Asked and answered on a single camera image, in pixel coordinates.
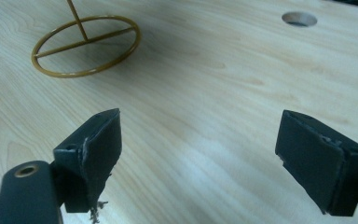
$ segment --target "light wood tabletop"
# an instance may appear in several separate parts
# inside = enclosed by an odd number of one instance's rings
[[[123,151],[101,195],[101,223],[358,223],[331,217],[275,155],[282,111],[308,114],[358,142],[358,7],[322,0],[74,0],[79,17],[137,22],[138,49],[78,78],[33,67],[37,41],[73,20],[64,0],[0,0],[0,184],[93,114],[120,108]],[[282,15],[307,12],[310,27]],[[85,24],[90,35],[120,24]],[[75,71],[133,35],[46,57]],[[76,27],[46,48],[81,39]],[[67,214],[64,223],[90,223]]]

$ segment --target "thin yellow rod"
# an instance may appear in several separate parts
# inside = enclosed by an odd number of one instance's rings
[[[89,39],[87,38],[86,32],[84,31],[84,28],[83,28],[83,25],[81,24],[81,21],[80,21],[79,17],[77,16],[77,12],[76,12],[74,4],[72,3],[72,0],[67,0],[67,1],[68,1],[68,4],[69,4],[69,7],[72,10],[72,13],[74,14],[77,26],[79,27],[80,32],[83,35],[84,40],[88,41]]]
[[[127,29],[124,29],[124,30],[114,31],[114,32],[108,33],[106,35],[99,35],[99,36],[96,36],[96,37],[93,37],[93,38],[89,39],[88,41],[79,41],[79,42],[76,42],[76,43],[73,43],[73,44],[70,44],[70,45],[66,45],[66,46],[63,46],[63,47],[60,47],[60,48],[51,49],[51,50],[47,50],[45,52],[38,53],[38,54],[35,55],[35,57],[36,58],[42,58],[42,57],[48,56],[50,54],[62,52],[62,51],[68,50],[68,49],[74,49],[74,48],[77,48],[77,47],[80,47],[80,46],[83,46],[83,45],[87,45],[87,44],[94,43],[94,42],[97,42],[97,41],[100,41],[100,40],[103,40],[103,39],[106,39],[106,38],[110,38],[110,37],[113,37],[113,36],[116,36],[116,35],[123,35],[123,34],[126,34],[126,33],[130,32],[130,31],[132,31],[132,30],[134,30],[134,28],[130,27],[130,28],[127,28]]]

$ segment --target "vertical rod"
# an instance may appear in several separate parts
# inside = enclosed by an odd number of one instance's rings
[[[86,32],[84,31],[83,25],[81,24],[81,21],[80,21],[79,17],[77,16],[77,12],[76,12],[74,4],[72,3],[72,0],[67,0],[67,1],[68,1],[68,4],[69,4],[69,7],[72,10],[72,13],[74,14],[76,23],[77,23],[77,25],[78,25],[78,27],[80,29],[81,34],[83,35],[84,40],[89,41],[89,39],[87,38]]]

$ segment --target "yellow circular base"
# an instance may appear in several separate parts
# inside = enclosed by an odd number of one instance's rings
[[[76,25],[76,21],[71,21],[71,22],[68,22],[66,23],[65,25],[53,30],[52,32],[48,33],[47,35],[45,35],[43,38],[41,38],[37,44],[34,46],[34,49],[32,51],[32,57],[31,57],[31,60],[32,60],[32,63],[34,65],[34,67],[37,68],[37,70],[39,70],[40,72],[48,75],[48,76],[51,76],[51,77],[83,77],[83,76],[87,76],[87,75],[91,75],[91,74],[94,74],[94,73],[98,73],[98,72],[101,72],[117,63],[120,63],[121,61],[123,61],[124,59],[126,59],[128,56],[130,56],[130,54],[138,47],[140,41],[141,41],[141,31],[139,30],[139,27],[138,25],[130,20],[130,19],[127,19],[125,17],[120,17],[120,16],[94,16],[94,17],[87,17],[87,18],[84,18],[84,19],[81,19],[80,21],[81,22],[84,22],[84,21],[96,21],[96,20],[115,20],[115,21],[124,21],[126,22],[127,24],[130,25],[130,28],[127,28],[127,29],[124,29],[124,30],[121,30],[121,31],[115,31],[115,32],[112,32],[112,33],[109,33],[109,34],[105,34],[105,35],[100,35],[100,36],[97,36],[97,37],[93,37],[91,39],[88,39],[88,40],[84,40],[84,41],[81,41],[81,42],[77,42],[77,43],[74,43],[74,44],[71,44],[71,45],[68,45],[68,46],[63,46],[61,48],[58,48],[58,49],[54,49],[54,50],[48,50],[46,52],[39,52],[39,50],[42,48],[42,46],[51,38],[53,37],[54,35],[56,35],[57,33],[59,33],[60,31],[66,29],[66,28],[69,28],[73,25]],[[134,42],[132,43],[132,45],[130,46],[129,49],[127,49],[127,51],[125,51],[124,53],[122,53],[120,56],[118,56],[117,58],[115,58],[114,60],[110,61],[109,63],[105,63],[103,65],[100,65],[96,68],[92,68],[92,69],[89,69],[89,70],[85,70],[85,71],[80,71],[80,72],[73,72],[73,73],[60,73],[60,72],[52,72],[52,71],[49,71],[45,68],[43,68],[38,59],[41,58],[41,57],[45,57],[45,56],[48,56],[48,55],[51,55],[51,54],[54,54],[54,53],[58,53],[58,52],[61,52],[61,51],[64,51],[64,50],[68,50],[68,49],[73,49],[73,48],[77,48],[77,47],[80,47],[80,46],[84,46],[84,45],[87,45],[87,44],[90,44],[90,43],[94,43],[94,42],[97,42],[97,41],[100,41],[100,40],[103,40],[103,39],[106,39],[106,38],[109,38],[109,37],[113,37],[113,36],[116,36],[116,35],[123,35],[123,34],[126,34],[127,32],[135,32],[136,33],[136,38],[134,40]]]

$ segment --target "wood grain surface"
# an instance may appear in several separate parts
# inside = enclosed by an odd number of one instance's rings
[[[36,42],[72,21],[63,0],[0,0],[0,184],[95,113],[119,107],[123,153],[101,223],[358,223],[323,216],[282,167],[284,109],[358,142],[358,7],[319,0],[74,0],[80,17],[120,15],[139,48],[99,74],[54,78],[31,63]],[[294,27],[288,11],[318,22]],[[119,24],[85,25],[89,34]],[[81,38],[76,28],[51,46]],[[93,66],[133,36],[44,59],[57,71]],[[66,214],[65,223],[90,223]]]

